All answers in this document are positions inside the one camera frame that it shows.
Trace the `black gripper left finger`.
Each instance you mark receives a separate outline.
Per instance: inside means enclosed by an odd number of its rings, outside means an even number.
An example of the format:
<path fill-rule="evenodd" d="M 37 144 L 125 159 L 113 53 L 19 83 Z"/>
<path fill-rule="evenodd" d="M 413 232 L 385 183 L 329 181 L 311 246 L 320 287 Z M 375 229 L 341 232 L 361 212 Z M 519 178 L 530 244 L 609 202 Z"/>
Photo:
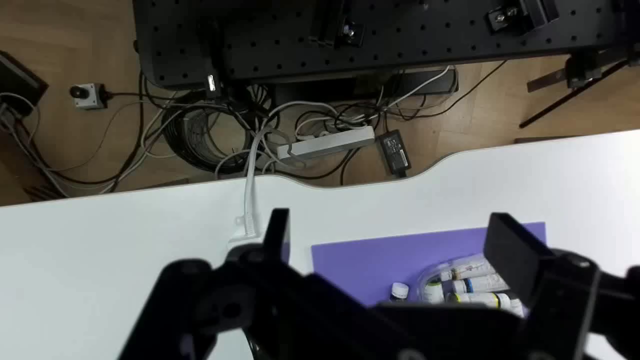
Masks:
<path fill-rule="evenodd" d="M 290 260 L 290 210 L 273 208 L 263 232 L 263 251 L 270 257 Z"/>

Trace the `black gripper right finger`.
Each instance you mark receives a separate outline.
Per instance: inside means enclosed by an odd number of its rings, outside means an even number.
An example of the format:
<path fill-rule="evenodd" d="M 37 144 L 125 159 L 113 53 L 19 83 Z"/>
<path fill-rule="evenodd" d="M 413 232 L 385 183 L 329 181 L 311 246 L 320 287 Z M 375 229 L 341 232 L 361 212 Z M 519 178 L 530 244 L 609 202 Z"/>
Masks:
<path fill-rule="evenodd" d="M 554 251 L 510 214 L 489 215 L 484 257 L 524 306 L 531 306 L 541 262 L 552 256 Z"/>

